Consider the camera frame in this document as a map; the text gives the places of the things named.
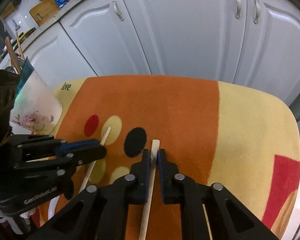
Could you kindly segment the left hand white glove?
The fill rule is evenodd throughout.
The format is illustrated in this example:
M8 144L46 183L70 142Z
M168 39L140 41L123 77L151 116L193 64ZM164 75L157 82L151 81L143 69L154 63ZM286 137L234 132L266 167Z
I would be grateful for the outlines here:
M2 225L8 224L14 233L16 233L17 235L23 235L25 233L30 232L31 230L30 218L35 213L36 213L36 208L26 211L25 213L22 213L16 218L13 218L3 214L3 212L0 210L0 224Z

